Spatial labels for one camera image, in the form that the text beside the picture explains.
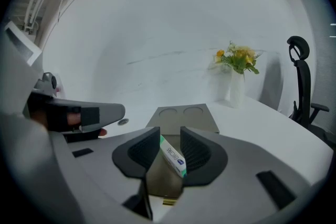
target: chair armrest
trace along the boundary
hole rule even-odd
[[[329,112],[329,108],[327,106],[325,106],[325,105],[311,103],[310,107],[313,108],[313,109]]]

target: white table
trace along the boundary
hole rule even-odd
[[[160,103],[157,106],[185,105]],[[254,143],[266,149],[295,169],[310,184],[323,179],[329,169],[333,151],[315,135],[268,106],[245,97],[241,108],[233,109],[229,102],[207,103],[221,135]],[[127,108],[124,126],[107,126],[114,136],[144,128],[157,107]],[[162,199],[151,198],[154,221],[159,220],[169,207]]]

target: curved white wall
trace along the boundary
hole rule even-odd
[[[207,102],[229,86],[228,74],[207,67],[233,40],[264,51],[260,75],[246,74],[246,94],[288,114],[297,83],[292,35],[286,0],[75,0],[47,40],[43,66],[60,75],[67,99]]]

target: office chair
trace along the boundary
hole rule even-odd
[[[330,145],[331,141],[329,141],[327,137],[329,134],[324,129],[311,124],[320,110],[329,112],[329,108],[324,105],[310,103],[310,70],[308,64],[305,62],[309,56],[308,43],[302,37],[298,36],[290,37],[287,43],[289,44],[290,60],[297,69],[299,86],[299,107],[297,107],[294,101],[294,111],[290,118]],[[299,60],[293,59],[291,55],[292,50],[296,52]],[[311,107],[314,111],[312,115],[309,116]]]

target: white vase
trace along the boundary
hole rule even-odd
[[[240,108],[245,97],[245,76],[232,69],[230,103],[233,108]]]

